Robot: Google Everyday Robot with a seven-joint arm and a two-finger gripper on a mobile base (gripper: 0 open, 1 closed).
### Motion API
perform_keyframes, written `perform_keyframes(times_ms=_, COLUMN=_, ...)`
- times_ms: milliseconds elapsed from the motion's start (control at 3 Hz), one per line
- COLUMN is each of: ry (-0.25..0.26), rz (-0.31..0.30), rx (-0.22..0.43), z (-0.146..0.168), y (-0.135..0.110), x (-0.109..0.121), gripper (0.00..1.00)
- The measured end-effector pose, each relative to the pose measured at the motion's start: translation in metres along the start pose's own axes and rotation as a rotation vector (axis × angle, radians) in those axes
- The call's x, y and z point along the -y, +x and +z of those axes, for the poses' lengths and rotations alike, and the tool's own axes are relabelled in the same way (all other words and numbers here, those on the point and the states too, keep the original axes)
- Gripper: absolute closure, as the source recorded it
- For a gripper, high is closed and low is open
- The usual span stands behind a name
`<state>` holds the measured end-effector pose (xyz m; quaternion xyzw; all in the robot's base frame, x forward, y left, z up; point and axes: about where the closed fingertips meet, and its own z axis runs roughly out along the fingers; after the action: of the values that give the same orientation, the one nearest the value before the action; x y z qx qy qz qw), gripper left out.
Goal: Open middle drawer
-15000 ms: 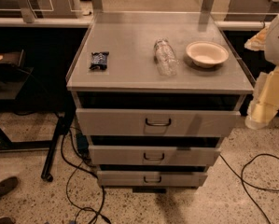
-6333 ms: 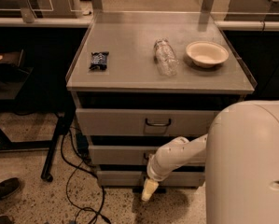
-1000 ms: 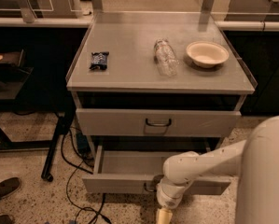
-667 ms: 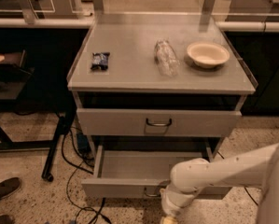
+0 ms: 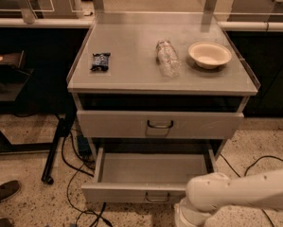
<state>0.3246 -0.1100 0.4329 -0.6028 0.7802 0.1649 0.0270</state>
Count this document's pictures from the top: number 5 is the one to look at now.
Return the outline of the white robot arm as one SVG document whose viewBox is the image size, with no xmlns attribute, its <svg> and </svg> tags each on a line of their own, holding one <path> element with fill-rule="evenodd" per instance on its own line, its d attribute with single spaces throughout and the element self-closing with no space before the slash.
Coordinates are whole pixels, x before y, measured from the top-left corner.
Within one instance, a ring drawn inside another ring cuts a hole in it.
<svg viewBox="0 0 283 227">
<path fill-rule="evenodd" d="M 283 212 L 283 168 L 237 179 L 220 172 L 192 178 L 175 208 L 176 227 L 203 227 L 227 205 Z"/>
</svg>

